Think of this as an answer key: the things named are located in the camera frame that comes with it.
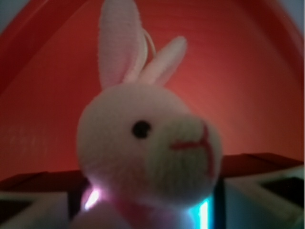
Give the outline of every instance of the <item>bunny head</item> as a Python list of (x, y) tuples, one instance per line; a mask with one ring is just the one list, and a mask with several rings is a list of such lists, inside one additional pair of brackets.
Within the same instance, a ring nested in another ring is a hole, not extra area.
[(162, 85), (181, 62), (177, 37), (145, 68), (147, 46), (132, 0), (106, 0), (100, 21), (103, 92), (85, 108), (77, 150), (83, 173), (106, 196), (149, 206), (190, 206), (212, 191), (221, 147), (213, 127)]

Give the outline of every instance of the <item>white knitted bunny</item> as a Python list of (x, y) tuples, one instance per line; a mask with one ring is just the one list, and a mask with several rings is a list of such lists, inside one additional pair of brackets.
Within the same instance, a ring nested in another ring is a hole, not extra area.
[(144, 67), (147, 47), (133, 0), (106, 0), (100, 30), (103, 92), (80, 118), (77, 149), (84, 175), (113, 214), (100, 205), (92, 209), (97, 219), (89, 211), (74, 227), (120, 227), (118, 217), (131, 228), (178, 228), (181, 209), (211, 193), (221, 164), (216, 131), (162, 88), (186, 39), (175, 38)]

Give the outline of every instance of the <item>bunny ear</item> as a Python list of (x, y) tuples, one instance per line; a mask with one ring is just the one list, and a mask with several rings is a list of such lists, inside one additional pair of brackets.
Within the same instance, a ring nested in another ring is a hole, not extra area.
[(98, 52), (102, 88), (135, 81), (146, 58), (146, 41), (134, 1), (105, 0)]
[(182, 61), (187, 48), (184, 37), (177, 37), (161, 49), (143, 69), (139, 82), (164, 85)]

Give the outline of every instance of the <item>red plastic surface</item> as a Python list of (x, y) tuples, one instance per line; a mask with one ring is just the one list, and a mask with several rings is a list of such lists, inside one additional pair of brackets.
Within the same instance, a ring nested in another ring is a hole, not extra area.
[[(59, 2), (32, 0), (0, 37), (0, 179), (78, 168), (78, 119), (101, 90), (102, 1)], [(136, 2), (157, 49), (187, 38), (167, 87), (216, 124), (225, 154), (303, 160), (304, 39), (275, 1)]]

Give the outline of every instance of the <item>pink inner ear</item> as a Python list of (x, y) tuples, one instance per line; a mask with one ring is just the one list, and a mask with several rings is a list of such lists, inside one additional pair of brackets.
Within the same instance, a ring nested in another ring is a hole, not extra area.
[(144, 44), (135, 3), (132, 0), (106, 0), (100, 30), (99, 70), (102, 88), (137, 77), (143, 65), (141, 53)]

